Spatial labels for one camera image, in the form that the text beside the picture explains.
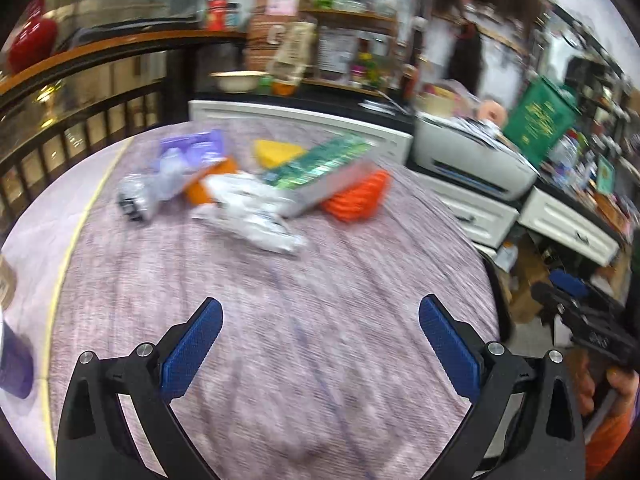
blue gripper pad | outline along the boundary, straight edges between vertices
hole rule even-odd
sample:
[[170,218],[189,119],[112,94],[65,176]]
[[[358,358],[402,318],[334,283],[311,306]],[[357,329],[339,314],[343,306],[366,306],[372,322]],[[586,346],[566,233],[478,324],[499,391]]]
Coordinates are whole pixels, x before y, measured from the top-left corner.
[[183,396],[222,329],[222,305],[212,299],[162,364],[160,396]]
[[436,304],[422,298],[418,310],[420,328],[460,397],[474,404],[480,395],[480,365]]
[[589,289],[584,282],[564,270],[552,270],[549,274],[549,281],[576,300],[581,300],[589,295]]

red bottle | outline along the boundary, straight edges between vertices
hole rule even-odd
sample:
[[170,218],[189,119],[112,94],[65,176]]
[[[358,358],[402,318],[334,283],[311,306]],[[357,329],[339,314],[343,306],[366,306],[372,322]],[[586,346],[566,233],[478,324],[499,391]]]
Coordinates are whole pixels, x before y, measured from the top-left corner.
[[9,48],[7,61],[14,74],[51,55],[58,35],[58,25],[43,18],[44,0],[32,0],[27,7],[27,21]]

black countertop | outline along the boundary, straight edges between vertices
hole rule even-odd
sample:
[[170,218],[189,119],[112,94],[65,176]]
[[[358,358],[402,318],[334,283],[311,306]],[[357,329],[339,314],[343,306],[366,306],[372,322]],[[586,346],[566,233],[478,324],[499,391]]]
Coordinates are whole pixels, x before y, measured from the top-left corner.
[[[311,112],[318,112],[322,114],[335,115],[338,117],[344,117],[347,119],[362,121],[364,123],[376,124],[377,126],[383,126],[399,132],[407,134],[414,134],[415,131],[415,118],[413,116],[407,116],[401,113],[396,113],[394,116],[383,114],[381,112],[374,112],[359,106],[359,103],[365,99],[377,100],[379,102],[385,102],[383,98],[377,99],[365,94],[359,94],[357,92],[333,88],[318,87],[314,85],[300,85],[300,88],[291,97],[279,97],[274,95],[264,95],[257,93],[247,94],[228,94],[226,92],[220,92],[217,90],[209,90],[197,92],[194,96],[195,99],[213,100],[213,101],[229,101],[229,102],[241,102],[241,103],[255,103],[265,104],[273,106],[282,106],[287,108],[296,108],[298,110],[308,110]],[[455,186],[463,187],[474,193],[481,194],[492,200],[502,202],[506,205],[512,206],[518,210],[522,209],[524,203],[527,201],[529,192],[524,194],[519,200],[506,202],[500,200],[495,196],[489,195],[482,190],[476,189],[472,186],[447,178],[443,175],[432,173],[424,168],[418,166],[409,155],[407,162],[407,168],[418,173],[423,173],[439,180],[450,182]],[[613,238],[617,243],[623,244],[623,237],[611,227],[605,219],[599,216],[597,213],[588,209],[577,198],[567,194],[564,190],[556,187],[545,176],[539,176],[536,180],[535,187],[545,193],[551,195],[555,199],[559,200],[566,206],[573,209],[575,212],[584,216],[587,220],[591,221],[595,226],[600,228],[603,232]]]
[[319,87],[315,85],[300,85],[291,97],[263,95],[257,93],[227,94],[220,91],[196,92],[196,99],[212,101],[235,101],[240,103],[255,103],[263,105],[283,106],[308,110],[321,114],[335,115],[364,123],[376,124],[391,130],[406,134],[414,134],[415,121],[413,116],[396,113],[394,116],[374,112],[359,106],[366,99],[385,102],[383,98],[376,98],[350,90]]

yellow sponge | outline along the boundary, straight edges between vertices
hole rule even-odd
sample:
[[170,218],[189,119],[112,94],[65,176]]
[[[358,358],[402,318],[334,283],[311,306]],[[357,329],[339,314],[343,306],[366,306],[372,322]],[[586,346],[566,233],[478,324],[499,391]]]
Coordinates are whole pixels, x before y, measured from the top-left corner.
[[275,140],[254,141],[254,155],[258,163],[270,170],[289,162],[292,158],[306,153],[304,148],[288,142],[276,142]]

drawer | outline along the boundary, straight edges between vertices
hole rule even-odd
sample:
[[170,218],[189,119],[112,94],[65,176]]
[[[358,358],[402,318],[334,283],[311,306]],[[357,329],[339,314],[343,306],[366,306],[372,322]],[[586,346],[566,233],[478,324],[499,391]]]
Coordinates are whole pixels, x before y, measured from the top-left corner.
[[388,156],[388,158],[399,164],[404,164],[413,140],[410,134],[378,126],[377,124],[309,110],[260,103],[190,101],[189,117],[192,121],[221,118],[286,119],[322,126],[327,131],[335,134],[354,132],[375,144],[381,155]]
[[529,195],[518,223],[601,266],[609,265],[618,250],[617,242],[602,229],[537,188]]
[[449,182],[415,173],[460,221],[472,241],[498,248],[518,217],[518,210]]

